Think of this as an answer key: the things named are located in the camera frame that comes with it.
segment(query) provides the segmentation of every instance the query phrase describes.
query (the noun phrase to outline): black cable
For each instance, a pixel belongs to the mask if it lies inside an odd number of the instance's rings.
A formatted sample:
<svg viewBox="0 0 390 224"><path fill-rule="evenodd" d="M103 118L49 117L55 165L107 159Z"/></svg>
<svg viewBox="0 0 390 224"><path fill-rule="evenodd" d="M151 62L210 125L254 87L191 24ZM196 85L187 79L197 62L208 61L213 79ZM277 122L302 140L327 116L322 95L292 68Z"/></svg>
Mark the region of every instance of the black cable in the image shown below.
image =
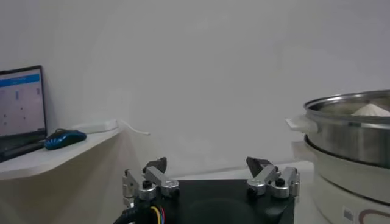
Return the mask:
<svg viewBox="0 0 390 224"><path fill-rule="evenodd" d="M138 216L139 210L137 208L126 209L122 212L122 215L116 219L114 224L129 224L135 222Z"/></svg>

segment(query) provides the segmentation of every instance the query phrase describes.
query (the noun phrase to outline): wall-mounted shelf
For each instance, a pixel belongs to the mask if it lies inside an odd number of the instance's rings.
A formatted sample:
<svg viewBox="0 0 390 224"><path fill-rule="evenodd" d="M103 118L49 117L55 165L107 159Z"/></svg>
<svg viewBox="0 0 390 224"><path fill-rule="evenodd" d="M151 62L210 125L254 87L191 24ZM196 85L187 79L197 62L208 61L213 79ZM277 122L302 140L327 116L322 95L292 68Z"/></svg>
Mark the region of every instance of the wall-mounted shelf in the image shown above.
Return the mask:
<svg viewBox="0 0 390 224"><path fill-rule="evenodd" d="M23 156L0 163L0 180L31 177L50 171L59 165L83 154L93 147L118 135L120 128L112 131L88 135L82 142L49 151L40 149Z"/></svg>

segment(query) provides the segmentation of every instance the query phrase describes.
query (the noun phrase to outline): colored wires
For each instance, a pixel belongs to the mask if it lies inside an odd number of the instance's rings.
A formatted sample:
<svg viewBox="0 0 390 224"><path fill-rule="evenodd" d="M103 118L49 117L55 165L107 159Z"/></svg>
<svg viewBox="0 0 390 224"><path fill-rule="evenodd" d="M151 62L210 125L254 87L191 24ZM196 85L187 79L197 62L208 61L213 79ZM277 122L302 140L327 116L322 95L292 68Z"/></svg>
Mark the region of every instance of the colored wires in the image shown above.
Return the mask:
<svg viewBox="0 0 390 224"><path fill-rule="evenodd" d="M157 215L157 223L164 224L165 223L165 212L162 207L158 209L156 206L151 206L151 210L153 210Z"/></svg>
<svg viewBox="0 0 390 224"><path fill-rule="evenodd" d="M161 223L161 213L160 213L160 211L158 210L158 208L156 207L156 206L151 206L151 210L153 210L155 213L156 213L156 215L157 215L157 224L162 224Z"/></svg>
<svg viewBox="0 0 390 224"><path fill-rule="evenodd" d="M163 216L163 224L165 224L165 211L163 209L163 207L160 206L160 211L161 211L161 214Z"/></svg>

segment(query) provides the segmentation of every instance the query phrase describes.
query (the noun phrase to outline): mouse cable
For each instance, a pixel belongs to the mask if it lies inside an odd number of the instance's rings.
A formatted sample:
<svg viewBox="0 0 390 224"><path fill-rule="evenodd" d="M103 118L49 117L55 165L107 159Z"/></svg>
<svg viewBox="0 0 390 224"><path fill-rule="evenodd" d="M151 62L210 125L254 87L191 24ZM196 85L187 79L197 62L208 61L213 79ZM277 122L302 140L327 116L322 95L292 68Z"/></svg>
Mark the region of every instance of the mouse cable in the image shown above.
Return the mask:
<svg viewBox="0 0 390 224"><path fill-rule="evenodd" d="M133 128L129 123L126 121L120 119L119 120L122 124L124 124L126 127L128 127L130 130L134 131L135 133L141 134L141 135L151 135L149 132L144 132L144 131L138 131L137 129Z"/></svg>

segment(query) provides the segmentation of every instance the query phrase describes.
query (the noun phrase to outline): blue computer mouse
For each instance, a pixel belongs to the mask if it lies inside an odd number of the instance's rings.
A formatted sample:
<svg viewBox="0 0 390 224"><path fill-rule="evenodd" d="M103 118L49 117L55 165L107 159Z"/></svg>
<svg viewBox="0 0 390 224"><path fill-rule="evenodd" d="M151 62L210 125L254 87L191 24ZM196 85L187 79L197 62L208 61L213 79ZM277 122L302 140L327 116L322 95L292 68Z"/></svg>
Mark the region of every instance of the blue computer mouse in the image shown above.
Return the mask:
<svg viewBox="0 0 390 224"><path fill-rule="evenodd" d="M84 141L86 138L87 135L85 133L77 130L57 129L52 135L46 138L44 147L48 150L60 149Z"/></svg>

